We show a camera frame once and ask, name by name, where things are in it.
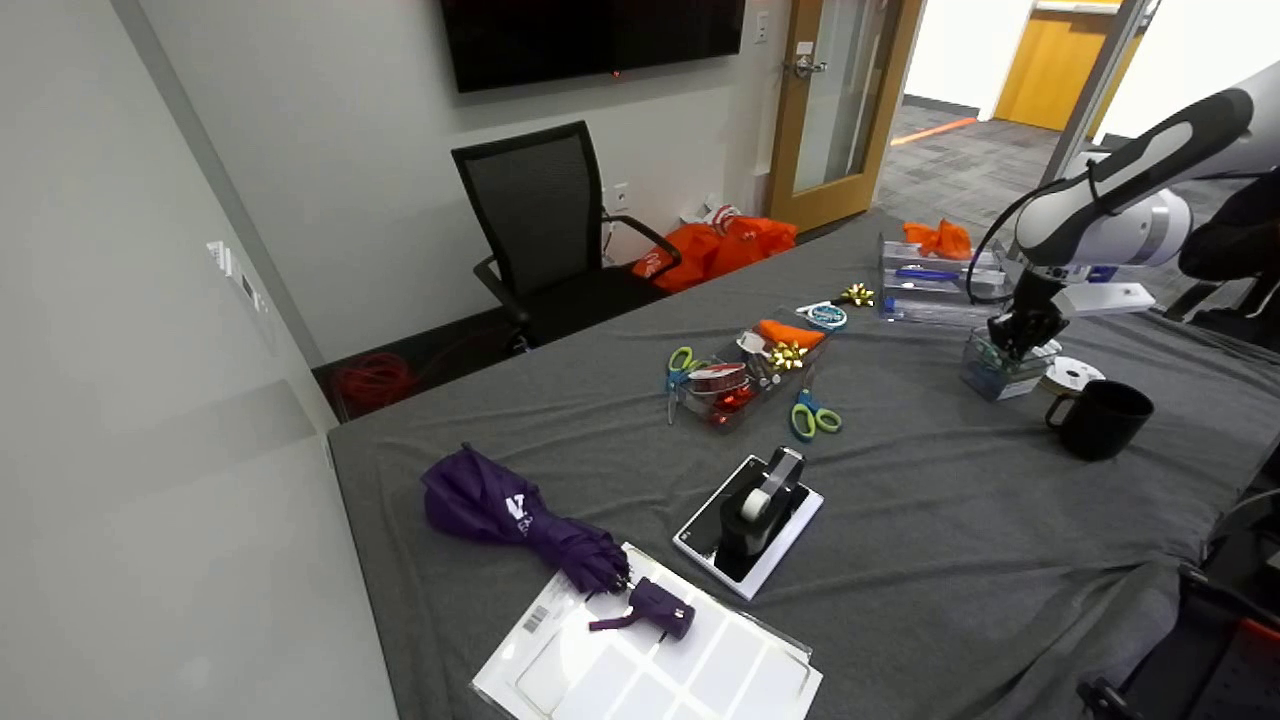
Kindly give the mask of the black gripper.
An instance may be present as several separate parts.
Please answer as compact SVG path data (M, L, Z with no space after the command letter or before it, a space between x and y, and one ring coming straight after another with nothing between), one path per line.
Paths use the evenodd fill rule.
M1025 271L1011 289L1011 302L989 321L989 341L1007 361L1025 361L1033 348L1050 344L1063 329L1063 317L1053 302L1056 291L1062 278Z

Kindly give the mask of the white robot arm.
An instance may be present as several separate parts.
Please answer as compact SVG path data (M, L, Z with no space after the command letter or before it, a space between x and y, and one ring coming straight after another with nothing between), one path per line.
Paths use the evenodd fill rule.
M1033 189L1004 239L1021 278L989 321L994 348L1021 361L1078 317L1153 307L1138 278L1096 278L1096 266L1164 264L1184 247L1192 213L1176 179L1266 173L1272 160L1275 94L1237 82Z

